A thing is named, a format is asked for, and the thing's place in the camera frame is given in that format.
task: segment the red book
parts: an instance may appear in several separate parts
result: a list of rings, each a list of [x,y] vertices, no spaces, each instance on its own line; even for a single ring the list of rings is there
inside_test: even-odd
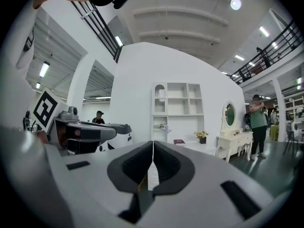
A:
[[[185,146],[186,145],[186,143],[182,139],[175,139],[174,144],[179,145],[179,146]]]

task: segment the mirror frame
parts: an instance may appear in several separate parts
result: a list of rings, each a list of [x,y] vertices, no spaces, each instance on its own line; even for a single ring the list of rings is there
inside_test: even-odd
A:
[[[233,107],[233,110],[234,110],[234,119],[233,119],[233,124],[230,126],[227,121],[226,121],[226,115],[225,115],[225,109],[227,107],[227,105],[231,104],[232,107]],[[222,129],[224,127],[225,128],[234,128],[234,126],[236,125],[236,121],[237,121],[237,111],[236,111],[236,108],[235,106],[232,104],[232,102],[229,100],[225,103],[224,107],[223,107],[223,116],[222,116],[222,122],[223,122],[223,126],[222,126]]]

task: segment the dressing table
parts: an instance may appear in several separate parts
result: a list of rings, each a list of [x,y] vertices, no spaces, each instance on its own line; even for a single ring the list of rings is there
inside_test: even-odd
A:
[[[215,156],[219,155],[219,149],[227,150],[226,162],[229,162],[232,150],[237,150],[240,156],[242,150],[247,154],[249,161],[252,146],[252,132],[244,132],[237,127],[237,114],[232,102],[228,101],[223,107],[222,127]]]

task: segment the black flower pot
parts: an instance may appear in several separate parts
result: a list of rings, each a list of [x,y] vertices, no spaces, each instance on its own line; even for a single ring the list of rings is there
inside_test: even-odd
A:
[[[207,137],[199,139],[200,143],[206,143]]]

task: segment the black railing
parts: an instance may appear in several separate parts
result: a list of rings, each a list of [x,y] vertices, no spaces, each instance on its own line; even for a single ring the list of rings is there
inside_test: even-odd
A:
[[[301,31],[291,21],[267,47],[263,50],[258,48],[259,53],[229,77],[239,85],[286,57],[302,42]]]
[[[105,48],[111,53],[113,59],[118,62],[122,47],[119,46],[97,7],[88,1],[72,2],[72,4],[80,13],[81,19],[89,25]]]

